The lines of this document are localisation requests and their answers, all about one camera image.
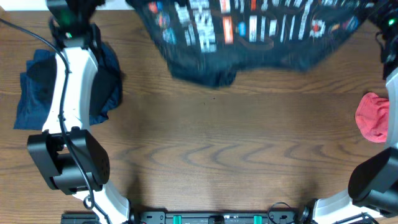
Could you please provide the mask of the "black orange patterned jersey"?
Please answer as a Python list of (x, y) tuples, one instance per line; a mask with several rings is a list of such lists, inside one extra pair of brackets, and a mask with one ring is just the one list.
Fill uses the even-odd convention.
[(305, 72), (364, 22), (371, 1), (128, 0), (171, 76), (218, 88), (239, 71)]

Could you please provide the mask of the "red t-shirt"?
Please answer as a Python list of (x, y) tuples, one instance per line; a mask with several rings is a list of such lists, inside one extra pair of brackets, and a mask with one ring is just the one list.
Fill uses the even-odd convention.
[(355, 121), (363, 137), (375, 143), (387, 140), (389, 100), (373, 92), (366, 93), (355, 112)]

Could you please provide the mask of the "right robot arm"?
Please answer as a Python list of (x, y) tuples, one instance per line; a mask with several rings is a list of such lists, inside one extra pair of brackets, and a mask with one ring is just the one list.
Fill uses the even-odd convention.
[(375, 223), (397, 216), (397, 1), (374, 1), (366, 17), (379, 28), (390, 108), (385, 149), (355, 168), (348, 188), (312, 201), (296, 223)]

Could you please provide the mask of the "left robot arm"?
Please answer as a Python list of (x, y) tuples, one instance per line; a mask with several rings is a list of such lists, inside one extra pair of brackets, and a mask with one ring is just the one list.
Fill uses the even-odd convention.
[(90, 19), (103, 0), (47, 1), (57, 74), (41, 134), (27, 148), (50, 189), (81, 200), (98, 223), (129, 223), (130, 203), (110, 181), (109, 157), (90, 132), (93, 81), (102, 56), (101, 34)]

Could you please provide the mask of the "folded black garment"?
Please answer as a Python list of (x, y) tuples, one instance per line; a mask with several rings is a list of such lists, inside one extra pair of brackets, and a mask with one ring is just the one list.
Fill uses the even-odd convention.
[[(34, 62), (27, 69), (27, 88), (30, 104), (35, 112), (41, 110), (48, 115), (52, 104), (53, 91), (57, 73), (55, 56)], [(104, 56), (99, 63), (90, 100), (90, 115), (98, 116), (111, 94), (121, 82), (119, 62), (115, 57)]]

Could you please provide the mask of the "folded navy blue garment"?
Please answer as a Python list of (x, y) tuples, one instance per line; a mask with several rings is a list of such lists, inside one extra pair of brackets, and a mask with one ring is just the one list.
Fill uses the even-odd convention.
[[(121, 69), (116, 54), (102, 44), (102, 57), (93, 81), (90, 100), (90, 125), (108, 120), (108, 111), (122, 102)], [(55, 52), (37, 49), (20, 74), (21, 98), (14, 129), (41, 130), (50, 111), (57, 65)]]

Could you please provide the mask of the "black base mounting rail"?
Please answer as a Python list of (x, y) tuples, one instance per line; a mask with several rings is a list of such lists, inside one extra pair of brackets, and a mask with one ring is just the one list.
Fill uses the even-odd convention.
[(127, 223), (135, 224), (289, 224), (310, 223), (312, 205), (291, 208), (277, 202), (266, 212), (168, 212), (133, 210)]

